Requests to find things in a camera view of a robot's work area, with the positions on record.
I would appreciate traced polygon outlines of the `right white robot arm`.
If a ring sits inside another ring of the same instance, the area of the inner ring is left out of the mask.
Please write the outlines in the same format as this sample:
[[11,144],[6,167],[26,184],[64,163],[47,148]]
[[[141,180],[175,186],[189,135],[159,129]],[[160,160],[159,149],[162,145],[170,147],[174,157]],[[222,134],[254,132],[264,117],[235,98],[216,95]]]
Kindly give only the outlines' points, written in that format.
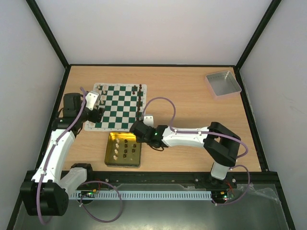
[[137,120],[130,133],[136,136],[138,143],[146,143],[156,150],[174,146],[205,149],[213,158],[209,182],[216,188],[226,182],[227,172],[235,166],[241,144],[238,135],[218,122],[211,122],[208,127],[179,129],[167,125],[154,128]]

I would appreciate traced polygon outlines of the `gold metal tin tray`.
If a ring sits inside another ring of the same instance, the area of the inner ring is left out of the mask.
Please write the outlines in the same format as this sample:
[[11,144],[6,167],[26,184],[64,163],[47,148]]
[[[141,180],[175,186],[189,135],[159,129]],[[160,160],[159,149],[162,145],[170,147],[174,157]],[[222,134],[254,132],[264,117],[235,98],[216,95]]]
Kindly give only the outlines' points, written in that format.
[[[124,150],[127,149],[127,158],[124,159]],[[108,135],[105,165],[108,167],[139,168],[141,165],[142,144],[136,141],[136,136],[128,132],[110,132]]]

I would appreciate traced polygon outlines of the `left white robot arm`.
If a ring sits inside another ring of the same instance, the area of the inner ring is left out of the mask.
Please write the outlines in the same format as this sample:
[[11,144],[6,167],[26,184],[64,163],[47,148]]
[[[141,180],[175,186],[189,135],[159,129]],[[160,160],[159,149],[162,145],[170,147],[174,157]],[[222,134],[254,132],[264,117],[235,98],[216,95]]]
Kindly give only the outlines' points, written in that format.
[[62,116],[52,123],[45,156],[30,181],[20,188],[25,209],[30,216],[62,216],[68,208],[69,196],[86,181],[91,166],[76,164],[61,177],[69,149],[85,122],[98,123],[104,110],[97,109],[100,94],[94,91],[67,93],[63,98]]

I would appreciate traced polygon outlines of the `green white chess board mat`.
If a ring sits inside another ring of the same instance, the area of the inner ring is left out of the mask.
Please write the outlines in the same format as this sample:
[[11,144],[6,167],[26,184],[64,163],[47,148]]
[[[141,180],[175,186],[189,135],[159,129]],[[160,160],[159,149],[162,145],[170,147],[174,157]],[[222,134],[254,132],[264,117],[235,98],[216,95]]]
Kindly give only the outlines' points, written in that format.
[[86,131],[128,132],[146,106],[147,85],[121,83],[95,83],[94,91],[100,94],[96,109],[103,108],[100,122],[85,122]]

